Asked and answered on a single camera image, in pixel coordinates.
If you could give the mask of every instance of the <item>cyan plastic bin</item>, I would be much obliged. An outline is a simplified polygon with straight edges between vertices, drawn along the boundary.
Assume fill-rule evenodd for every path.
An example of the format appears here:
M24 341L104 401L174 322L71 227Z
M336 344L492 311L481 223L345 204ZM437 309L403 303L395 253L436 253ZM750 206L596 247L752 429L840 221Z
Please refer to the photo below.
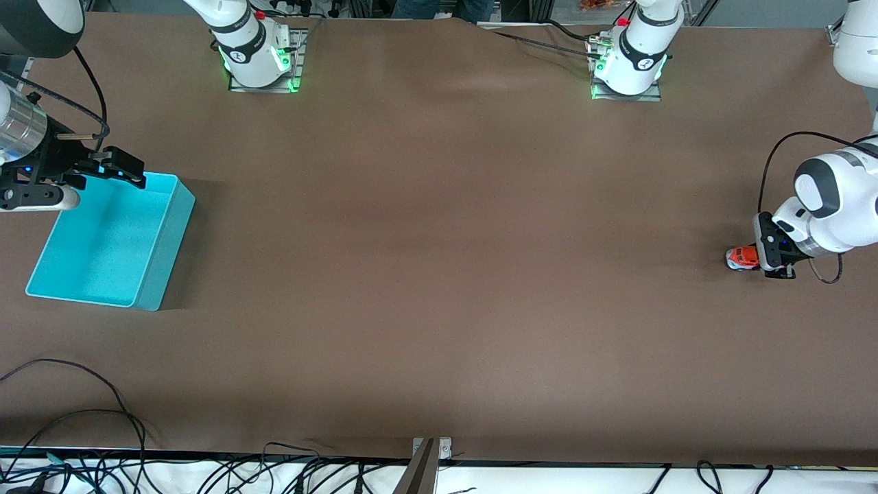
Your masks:
M79 206L58 214L25 292L158 310L195 197L174 175L144 175L144 190L90 178Z

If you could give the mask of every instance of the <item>green led light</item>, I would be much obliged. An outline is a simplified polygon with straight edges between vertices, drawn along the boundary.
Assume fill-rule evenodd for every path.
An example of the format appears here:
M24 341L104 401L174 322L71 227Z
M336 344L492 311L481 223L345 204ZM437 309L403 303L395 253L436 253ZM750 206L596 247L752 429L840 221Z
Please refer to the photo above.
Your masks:
M226 72L231 72L232 70L228 67L228 59L226 58L226 54L220 51L219 56L222 57L222 66L226 68Z
M281 70L286 70L286 66L290 64L289 61L281 60L280 54L283 54L277 48L271 50L271 56L275 57L275 63L277 64L277 68Z

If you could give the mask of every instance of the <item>robotic arm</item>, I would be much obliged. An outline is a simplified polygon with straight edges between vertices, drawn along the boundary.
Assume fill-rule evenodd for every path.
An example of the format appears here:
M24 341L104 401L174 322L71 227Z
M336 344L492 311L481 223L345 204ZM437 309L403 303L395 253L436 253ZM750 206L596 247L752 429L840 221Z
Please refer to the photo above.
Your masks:
M630 24L613 26L598 53L594 76L620 94L637 95L661 76L667 49L683 25L682 0L637 0Z
M0 2L0 53L58 58L83 33L79 0ZM37 105L0 82L0 212L70 209L86 177L113 178L146 186L143 162L112 146L83 145L90 134L74 134Z
M848 3L832 61L844 79L878 87L878 0ZM878 155L878 137L858 145ZM878 157L854 147L815 156L799 165L793 188L774 214L753 218L756 243L726 252L730 268L792 279L798 261L878 243Z
M285 54L289 26L254 12L248 0L184 1L210 26L226 67L239 83L260 88L290 71Z

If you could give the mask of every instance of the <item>jeans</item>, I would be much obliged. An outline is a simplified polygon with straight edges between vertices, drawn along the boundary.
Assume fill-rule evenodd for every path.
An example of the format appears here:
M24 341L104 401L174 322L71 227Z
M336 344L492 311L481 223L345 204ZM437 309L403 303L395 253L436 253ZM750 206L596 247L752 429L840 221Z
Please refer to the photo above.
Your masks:
M433 18L439 0L397 0L392 18ZM452 16L473 24L491 19L493 0L457 0Z

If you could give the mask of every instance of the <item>brown table surface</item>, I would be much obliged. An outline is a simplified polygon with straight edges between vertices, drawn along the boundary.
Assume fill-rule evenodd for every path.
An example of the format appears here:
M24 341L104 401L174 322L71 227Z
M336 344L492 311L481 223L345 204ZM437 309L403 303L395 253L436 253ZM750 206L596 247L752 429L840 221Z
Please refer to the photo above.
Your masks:
M684 29L657 104L593 101L576 55L456 20L322 23L294 96L226 92L210 40L194 17L89 17L107 144L198 204L155 313L25 296L54 214L0 216L2 368L94 367L159 448L406 456L448 435L497 460L878 460L878 249L833 287L723 264L778 138L868 131L821 31ZM32 76L97 108L72 55ZM836 147L786 144L766 206ZM32 368L0 387L0 442L111 405ZM82 418L41 444L136 443Z

